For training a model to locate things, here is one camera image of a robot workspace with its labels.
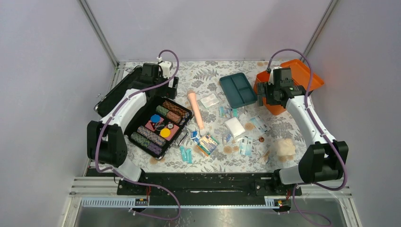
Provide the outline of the blue white medicine packet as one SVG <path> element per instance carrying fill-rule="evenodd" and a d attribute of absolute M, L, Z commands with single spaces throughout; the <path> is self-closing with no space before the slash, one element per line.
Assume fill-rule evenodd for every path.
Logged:
<path fill-rule="evenodd" d="M 250 122 L 254 125 L 254 127 L 259 131 L 259 133 L 264 134 L 270 130 L 270 127 L 267 123 L 259 116 L 252 117 Z"/>

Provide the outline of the cream cotton ball clump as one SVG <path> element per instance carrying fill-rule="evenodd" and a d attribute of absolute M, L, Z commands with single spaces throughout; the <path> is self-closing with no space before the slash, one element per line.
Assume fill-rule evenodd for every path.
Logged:
<path fill-rule="evenodd" d="M 277 155 L 280 157 L 293 156 L 296 154 L 296 146 L 292 139 L 278 139 L 275 141 Z"/>

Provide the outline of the white gauze pad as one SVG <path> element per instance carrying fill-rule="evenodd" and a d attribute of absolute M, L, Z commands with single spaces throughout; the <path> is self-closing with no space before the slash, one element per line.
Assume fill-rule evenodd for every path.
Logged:
<path fill-rule="evenodd" d="M 224 125 L 228 128 L 234 138 L 239 137 L 246 132 L 245 128 L 242 126 L 237 117 L 233 117 L 225 121 Z"/>

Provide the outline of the clear gauze packet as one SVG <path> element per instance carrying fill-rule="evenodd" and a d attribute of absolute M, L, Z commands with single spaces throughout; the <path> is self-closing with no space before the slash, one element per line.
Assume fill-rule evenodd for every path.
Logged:
<path fill-rule="evenodd" d="M 210 108 L 210 107 L 220 103 L 219 98 L 214 93 L 201 98 L 200 102 L 205 108 Z"/>

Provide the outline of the cotton swab bundle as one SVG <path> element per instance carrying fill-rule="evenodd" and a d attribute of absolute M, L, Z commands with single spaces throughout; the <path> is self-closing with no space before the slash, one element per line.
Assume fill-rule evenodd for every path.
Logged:
<path fill-rule="evenodd" d="M 270 154 L 271 151 L 268 150 L 266 153 L 264 153 L 259 159 L 258 159 L 258 163 L 260 165 L 267 165 L 270 161 Z"/>

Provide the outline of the colourful plaster box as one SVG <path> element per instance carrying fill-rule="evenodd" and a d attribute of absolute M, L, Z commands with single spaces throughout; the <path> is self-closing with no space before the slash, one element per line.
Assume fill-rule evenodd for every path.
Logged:
<path fill-rule="evenodd" d="M 206 133 L 197 142 L 197 148 L 206 156 L 210 156 L 218 146 L 219 142 L 210 133 Z"/>

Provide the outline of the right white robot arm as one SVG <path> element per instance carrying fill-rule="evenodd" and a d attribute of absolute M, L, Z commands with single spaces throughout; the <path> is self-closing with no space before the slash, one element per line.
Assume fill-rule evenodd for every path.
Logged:
<path fill-rule="evenodd" d="M 349 148 L 344 141 L 338 141 L 324 127 L 312 105 L 308 92 L 302 85 L 296 85 L 291 69 L 275 67 L 267 69 L 268 82 L 257 84 L 258 106 L 280 105 L 297 123 L 305 140 L 307 150 L 297 166 L 274 172 L 271 182 L 274 193 L 283 195 L 290 185 L 316 183 L 343 179 L 347 181 L 345 162 Z"/>

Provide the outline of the orange black chip stack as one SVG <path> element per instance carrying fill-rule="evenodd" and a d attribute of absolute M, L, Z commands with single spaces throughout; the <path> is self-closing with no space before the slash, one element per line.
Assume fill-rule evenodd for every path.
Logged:
<path fill-rule="evenodd" d="M 164 108 L 166 108 L 167 110 L 174 112 L 175 114 L 177 114 L 178 116 L 186 119 L 190 116 L 190 113 L 184 109 L 182 109 L 181 107 L 177 106 L 175 103 L 170 102 L 170 101 L 164 101 L 162 106 Z"/>

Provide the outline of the blue poker chip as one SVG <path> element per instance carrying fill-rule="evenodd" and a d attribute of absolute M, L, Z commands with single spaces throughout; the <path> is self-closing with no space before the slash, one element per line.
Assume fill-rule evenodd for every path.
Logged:
<path fill-rule="evenodd" d="M 157 115 L 157 114 L 154 114 L 154 115 L 151 116 L 151 118 L 150 118 L 150 121 L 151 121 L 152 123 L 158 123 L 158 122 L 160 122 L 160 120 L 161 120 L 161 117 L 160 117 L 159 115 Z"/>

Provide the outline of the teal divided tray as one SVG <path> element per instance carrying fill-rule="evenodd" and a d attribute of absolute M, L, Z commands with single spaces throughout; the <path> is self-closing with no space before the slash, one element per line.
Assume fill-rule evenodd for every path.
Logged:
<path fill-rule="evenodd" d="M 231 108 L 237 109 L 257 101 L 257 95 L 244 73 L 221 77 L 219 82 Z"/>

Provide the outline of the red white chip stack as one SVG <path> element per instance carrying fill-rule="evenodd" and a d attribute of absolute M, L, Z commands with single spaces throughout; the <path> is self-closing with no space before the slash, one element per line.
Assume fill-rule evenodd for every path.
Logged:
<path fill-rule="evenodd" d="M 182 120 L 181 116 L 175 114 L 172 111 L 168 111 L 166 117 L 177 124 L 179 124 Z"/>

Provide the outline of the blue white sachet packet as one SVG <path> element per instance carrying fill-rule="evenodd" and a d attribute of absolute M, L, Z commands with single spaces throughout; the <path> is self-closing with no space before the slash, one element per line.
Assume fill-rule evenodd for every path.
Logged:
<path fill-rule="evenodd" d="M 252 155 L 253 138 L 243 137 L 240 139 L 239 154 L 244 156 Z"/>

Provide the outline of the floral table mat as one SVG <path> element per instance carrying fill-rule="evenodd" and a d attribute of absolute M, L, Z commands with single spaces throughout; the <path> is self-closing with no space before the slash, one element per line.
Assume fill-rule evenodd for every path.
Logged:
<path fill-rule="evenodd" d="M 242 137 L 253 138 L 252 155 L 239 154 L 241 138 L 231 138 L 224 145 L 222 137 L 230 134 L 224 125 L 227 118 L 219 116 L 220 106 L 229 107 L 229 103 L 219 83 L 219 79 L 235 73 L 244 73 L 248 81 L 253 84 L 258 73 L 265 71 L 268 61 L 184 61 L 179 67 L 173 67 L 173 72 L 179 78 L 178 94 L 175 101 L 190 107 L 187 91 L 195 91 L 197 98 L 206 97 L 212 93 L 217 95 L 220 103 L 210 108 L 200 106 L 200 113 L 206 132 L 218 140 L 219 146 L 210 156 L 201 152 L 190 137 L 186 137 L 182 146 L 192 149 L 192 164 L 182 161 L 180 149 L 171 147 L 161 160 L 157 160 L 129 140 L 128 159 L 147 173 L 271 173 L 279 168 L 295 166 L 307 150 L 305 140 L 298 125 L 288 112 L 273 115 L 267 108 L 250 104 L 238 108 L 238 120 L 246 132 Z M 250 122 L 252 117 L 259 115 L 270 127 L 264 134 Z M 278 139 L 292 139 L 296 146 L 296 154 L 280 157 L 277 155 L 275 141 Z M 258 159 L 271 151 L 270 161 L 267 165 L 260 165 Z"/>

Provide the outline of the teal tube pair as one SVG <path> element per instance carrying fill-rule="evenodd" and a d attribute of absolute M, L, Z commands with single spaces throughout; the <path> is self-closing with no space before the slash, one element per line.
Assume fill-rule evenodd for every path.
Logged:
<path fill-rule="evenodd" d="M 182 161 L 186 162 L 187 164 L 192 164 L 192 149 L 185 148 L 184 146 L 180 146 L 180 152 Z"/>

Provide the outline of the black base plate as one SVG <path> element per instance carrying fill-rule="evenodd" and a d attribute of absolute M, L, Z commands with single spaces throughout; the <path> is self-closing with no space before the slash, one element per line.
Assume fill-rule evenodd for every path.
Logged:
<path fill-rule="evenodd" d="M 145 173 L 145 186 L 119 184 L 117 195 L 148 197 L 151 206 L 263 205 L 265 197 L 286 198 L 291 186 L 273 188 L 270 173 Z"/>

